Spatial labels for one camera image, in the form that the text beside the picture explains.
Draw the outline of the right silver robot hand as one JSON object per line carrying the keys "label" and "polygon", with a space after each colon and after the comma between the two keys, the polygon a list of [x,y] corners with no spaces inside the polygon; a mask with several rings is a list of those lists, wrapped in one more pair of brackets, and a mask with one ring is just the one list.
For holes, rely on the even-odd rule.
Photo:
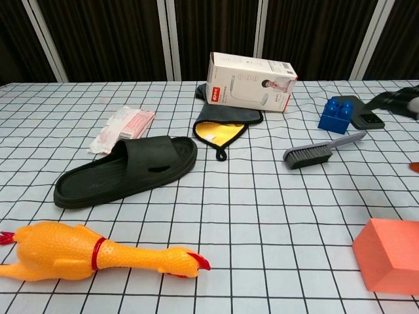
{"label": "right silver robot hand", "polygon": [[418,86],[405,87],[396,92],[384,92],[365,106],[368,110],[382,109],[413,120],[418,120]]}

